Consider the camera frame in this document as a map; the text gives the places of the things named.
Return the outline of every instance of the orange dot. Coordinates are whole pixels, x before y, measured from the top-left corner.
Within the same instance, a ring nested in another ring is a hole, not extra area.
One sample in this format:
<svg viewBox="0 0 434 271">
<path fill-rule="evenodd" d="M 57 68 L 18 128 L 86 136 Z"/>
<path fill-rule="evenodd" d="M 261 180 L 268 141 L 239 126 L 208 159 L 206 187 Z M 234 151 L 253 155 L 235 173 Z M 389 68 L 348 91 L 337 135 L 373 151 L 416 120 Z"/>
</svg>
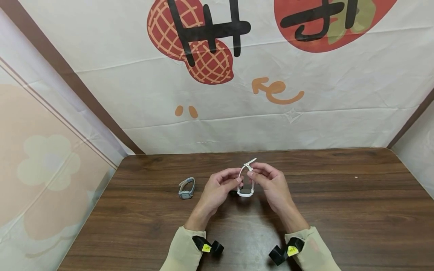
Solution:
<svg viewBox="0 0 434 271">
<path fill-rule="evenodd" d="M 188 107 L 188 111 L 190 112 L 190 116 L 192 117 L 192 118 L 198 118 L 198 114 L 197 114 L 197 111 L 196 111 L 196 109 L 194 108 L 194 106 L 189 106 Z"/>
<path fill-rule="evenodd" d="M 179 105 L 175 110 L 175 116 L 179 117 L 184 112 L 184 107 L 182 105 Z"/>
</svg>

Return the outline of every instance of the finger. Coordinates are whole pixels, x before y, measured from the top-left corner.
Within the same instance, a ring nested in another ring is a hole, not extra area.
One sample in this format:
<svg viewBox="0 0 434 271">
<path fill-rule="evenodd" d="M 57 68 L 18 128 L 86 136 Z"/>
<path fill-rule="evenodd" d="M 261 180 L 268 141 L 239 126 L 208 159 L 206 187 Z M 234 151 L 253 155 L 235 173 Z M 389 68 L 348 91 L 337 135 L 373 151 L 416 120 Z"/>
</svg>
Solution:
<svg viewBox="0 0 434 271">
<path fill-rule="evenodd" d="M 227 176 L 226 178 L 223 178 L 223 181 L 226 181 L 226 180 L 229 180 L 229 179 L 236 179 L 236 178 L 238 178 L 238 174 L 239 173 L 231 174 L 231 175 Z"/>
<path fill-rule="evenodd" d="M 214 173 L 211 175 L 210 179 L 215 179 L 218 181 L 218 183 L 222 183 L 223 180 L 227 179 L 229 175 L 238 174 L 240 172 L 241 168 L 227 168 L 225 170 L 222 170 L 220 172 Z"/>
<path fill-rule="evenodd" d="M 268 172 L 269 173 L 268 178 L 271 178 L 271 179 L 276 178 L 280 174 L 279 170 L 277 170 L 276 168 L 274 168 L 274 167 L 272 167 L 266 163 L 253 163 L 250 166 L 252 168 L 256 168 L 256 169 L 260 169 L 262 171 Z"/>
<path fill-rule="evenodd" d="M 231 179 L 224 180 L 221 184 L 222 184 L 222 185 L 225 185 L 225 184 L 229 183 L 230 181 L 232 181 L 233 179 L 236 179 L 236 178 L 238 178 L 238 175 L 236 175 L 235 178 L 231 178 Z"/>
<path fill-rule="evenodd" d="M 253 171 L 256 172 L 256 173 L 262 174 L 265 177 L 268 177 L 268 179 L 270 178 L 269 177 L 270 173 L 267 172 L 267 171 L 265 171 L 265 170 L 260 170 L 260 169 L 254 168 Z"/>
<path fill-rule="evenodd" d="M 230 180 L 227 184 L 223 185 L 227 192 L 235 189 L 237 186 L 241 184 L 241 178 L 236 178 L 234 180 Z"/>
<path fill-rule="evenodd" d="M 262 186 L 262 188 L 264 188 L 264 190 L 267 188 L 267 185 L 270 182 L 270 180 L 267 177 L 265 177 L 264 175 L 258 174 L 258 173 L 253 172 L 253 171 L 247 172 L 247 175 L 249 176 L 249 178 L 251 178 L 257 184 Z"/>
</svg>

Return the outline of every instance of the yellow label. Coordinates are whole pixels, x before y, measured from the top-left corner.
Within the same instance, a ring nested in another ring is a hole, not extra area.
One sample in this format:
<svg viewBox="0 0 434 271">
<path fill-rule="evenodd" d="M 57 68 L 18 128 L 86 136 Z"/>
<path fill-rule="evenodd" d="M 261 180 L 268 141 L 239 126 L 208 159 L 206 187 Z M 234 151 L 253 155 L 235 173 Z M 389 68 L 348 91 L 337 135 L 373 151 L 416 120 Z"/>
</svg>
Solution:
<svg viewBox="0 0 434 271">
<path fill-rule="evenodd" d="M 293 247 L 293 246 L 289 246 L 288 247 L 288 257 L 291 257 L 291 256 L 294 256 L 295 254 L 298 254 L 299 253 L 299 251 L 298 251 L 298 249 L 296 248 L 296 247 Z"/>
<path fill-rule="evenodd" d="M 209 245 L 207 245 L 207 244 L 204 244 L 204 247 L 202 248 L 202 251 L 209 253 L 209 252 L 211 252 L 211 247 Z"/>
</svg>

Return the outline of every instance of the beige sleeve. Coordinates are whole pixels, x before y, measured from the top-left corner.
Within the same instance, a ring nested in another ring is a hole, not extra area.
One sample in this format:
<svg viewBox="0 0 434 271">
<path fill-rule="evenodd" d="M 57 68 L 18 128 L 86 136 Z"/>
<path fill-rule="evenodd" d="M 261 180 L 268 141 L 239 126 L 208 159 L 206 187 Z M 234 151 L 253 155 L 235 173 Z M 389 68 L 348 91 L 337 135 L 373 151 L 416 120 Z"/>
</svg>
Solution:
<svg viewBox="0 0 434 271">
<path fill-rule="evenodd" d="M 294 256 L 303 271 L 341 271 L 315 227 L 286 234 L 286 243 L 292 237 L 298 237 L 305 242 L 303 250 Z"/>
<path fill-rule="evenodd" d="M 202 252 L 194 244 L 193 236 L 206 238 L 205 232 L 186 230 L 183 226 L 176 231 L 160 271 L 196 271 Z"/>
</svg>

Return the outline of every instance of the hand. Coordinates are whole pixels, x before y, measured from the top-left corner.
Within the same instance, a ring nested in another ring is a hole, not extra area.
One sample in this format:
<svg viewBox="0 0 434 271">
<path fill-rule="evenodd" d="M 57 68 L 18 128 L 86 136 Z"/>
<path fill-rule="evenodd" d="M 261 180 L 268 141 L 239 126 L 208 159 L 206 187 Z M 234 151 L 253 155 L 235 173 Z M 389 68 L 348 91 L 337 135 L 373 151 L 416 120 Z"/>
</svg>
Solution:
<svg viewBox="0 0 434 271">
<path fill-rule="evenodd" d="M 247 172 L 247 175 L 264 189 L 268 204 L 280 217 L 287 232 L 309 229 L 309 224 L 293 202 L 283 172 L 265 163 L 253 163 L 250 166 L 253 171 Z"/>
<path fill-rule="evenodd" d="M 238 185 L 243 186 L 243 177 L 238 178 L 240 170 L 241 168 L 228 168 L 211 175 L 184 228 L 192 231 L 205 230 L 209 219 L 226 200 L 228 193 Z"/>
</svg>

